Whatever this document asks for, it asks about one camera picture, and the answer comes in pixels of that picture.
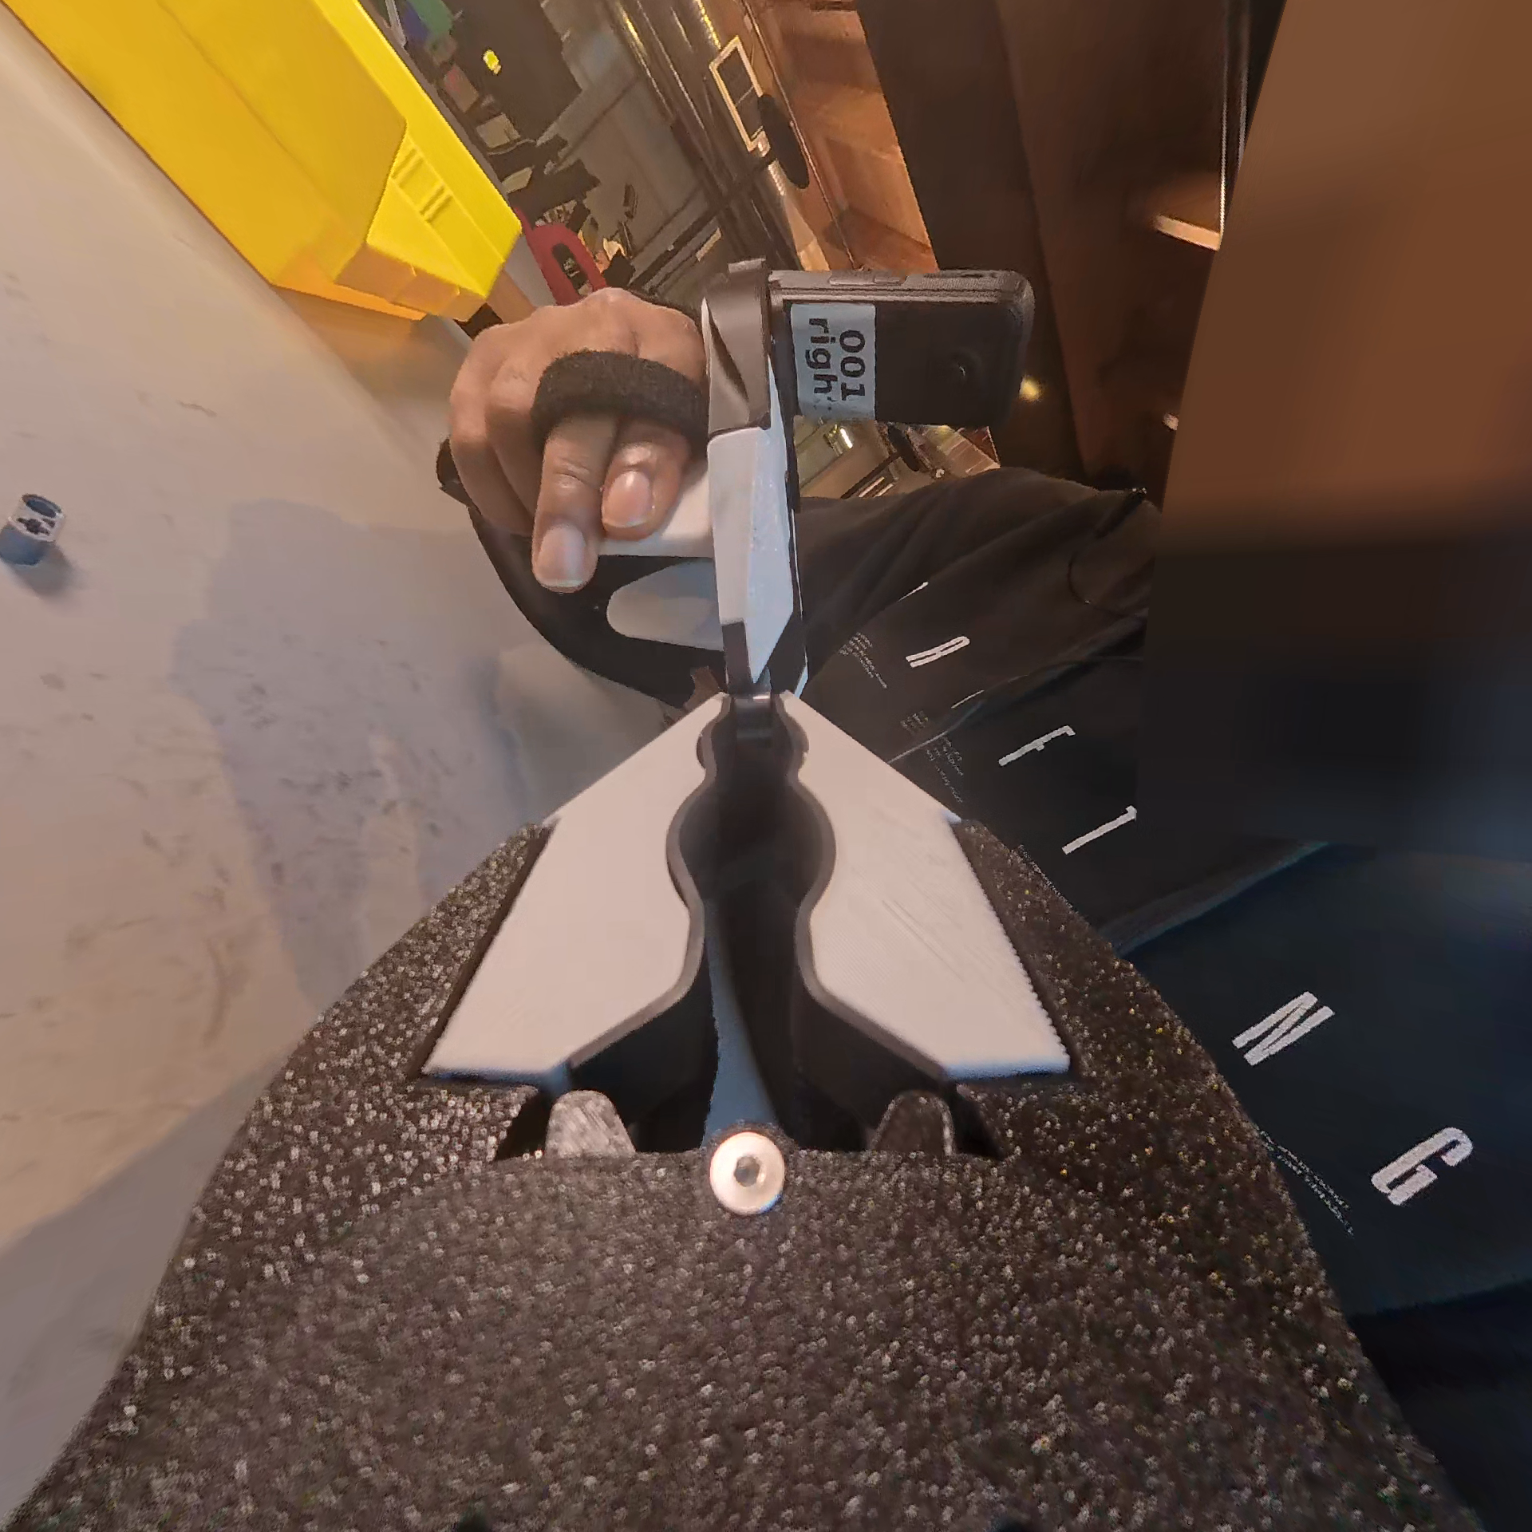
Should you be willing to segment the red stool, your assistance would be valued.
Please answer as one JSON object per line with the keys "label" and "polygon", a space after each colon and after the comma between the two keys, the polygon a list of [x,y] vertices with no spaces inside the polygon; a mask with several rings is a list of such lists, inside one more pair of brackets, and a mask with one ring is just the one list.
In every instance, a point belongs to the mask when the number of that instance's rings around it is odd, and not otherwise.
{"label": "red stool", "polygon": [[534,258],[552,302],[571,304],[605,289],[607,280],[596,256],[563,222],[523,222],[521,244]]}

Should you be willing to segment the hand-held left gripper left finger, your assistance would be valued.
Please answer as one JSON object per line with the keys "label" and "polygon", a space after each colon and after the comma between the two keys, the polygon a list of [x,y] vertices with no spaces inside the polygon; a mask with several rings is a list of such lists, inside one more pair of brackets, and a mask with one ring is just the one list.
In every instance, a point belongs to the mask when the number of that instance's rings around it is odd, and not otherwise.
{"label": "hand-held left gripper left finger", "polygon": [[706,780],[702,736],[722,712],[720,696],[698,705],[543,822],[425,1075],[558,1095],[689,991],[702,913],[671,869],[671,840]]}

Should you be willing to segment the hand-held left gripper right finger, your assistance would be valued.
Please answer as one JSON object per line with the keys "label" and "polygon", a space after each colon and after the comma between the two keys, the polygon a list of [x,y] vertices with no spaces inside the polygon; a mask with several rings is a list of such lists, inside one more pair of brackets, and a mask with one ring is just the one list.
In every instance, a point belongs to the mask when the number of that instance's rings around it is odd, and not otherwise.
{"label": "hand-held left gripper right finger", "polygon": [[957,836],[959,820],[802,700],[793,789],[828,835],[800,973],[872,1055],[937,1085],[1061,1075],[1069,1054]]}

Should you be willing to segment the grey cross-hole connector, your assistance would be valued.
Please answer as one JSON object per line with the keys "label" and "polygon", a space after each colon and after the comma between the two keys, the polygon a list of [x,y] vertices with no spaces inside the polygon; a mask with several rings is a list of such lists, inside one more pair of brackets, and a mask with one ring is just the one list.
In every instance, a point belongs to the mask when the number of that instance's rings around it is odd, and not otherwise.
{"label": "grey cross-hole connector", "polygon": [[64,510],[40,492],[18,495],[0,532],[2,561],[13,567],[34,567],[44,561],[58,541]]}

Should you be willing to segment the grey desk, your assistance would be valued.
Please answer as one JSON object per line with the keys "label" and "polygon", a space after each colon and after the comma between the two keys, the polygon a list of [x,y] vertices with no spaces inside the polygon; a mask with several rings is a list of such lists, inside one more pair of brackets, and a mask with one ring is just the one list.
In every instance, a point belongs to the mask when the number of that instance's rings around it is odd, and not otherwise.
{"label": "grey desk", "polygon": [[3,1298],[93,1283],[314,1015],[649,742],[434,455],[467,335],[264,282],[3,12]]}

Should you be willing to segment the yellow divided parts bin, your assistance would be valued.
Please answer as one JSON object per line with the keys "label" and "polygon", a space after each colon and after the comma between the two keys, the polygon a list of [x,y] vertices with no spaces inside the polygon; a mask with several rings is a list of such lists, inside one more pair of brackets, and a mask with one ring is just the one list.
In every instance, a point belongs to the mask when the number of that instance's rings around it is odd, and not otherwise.
{"label": "yellow divided parts bin", "polygon": [[357,1],[11,1],[273,286],[469,319],[521,233]]}

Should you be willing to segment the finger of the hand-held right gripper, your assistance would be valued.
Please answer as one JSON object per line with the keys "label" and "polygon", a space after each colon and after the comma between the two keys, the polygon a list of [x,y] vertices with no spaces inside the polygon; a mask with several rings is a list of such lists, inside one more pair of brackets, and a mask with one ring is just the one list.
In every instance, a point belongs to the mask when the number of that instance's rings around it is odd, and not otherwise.
{"label": "finger of the hand-held right gripper", "polygon": [[806,672],[790,453],[779,421],[715,433],[706,453],[724,685],[784,692]]}

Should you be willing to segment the person's right hand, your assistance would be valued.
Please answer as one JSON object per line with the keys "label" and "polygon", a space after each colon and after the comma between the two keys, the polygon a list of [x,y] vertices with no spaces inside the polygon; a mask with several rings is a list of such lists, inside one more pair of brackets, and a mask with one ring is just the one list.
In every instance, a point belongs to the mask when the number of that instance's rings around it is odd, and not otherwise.
{"label": "person's right hand", "polygon": [[560,592],[591,579],[604,543],[664,526],[693,461],[680,432],[636,415],[576,413],[538,437],[541,377],[574,351],[644,357],[704,381],[697,322],[622,289],[534,309],[470,344],[448,399],[452,461],[474,506],[525,537],[532,576]]}

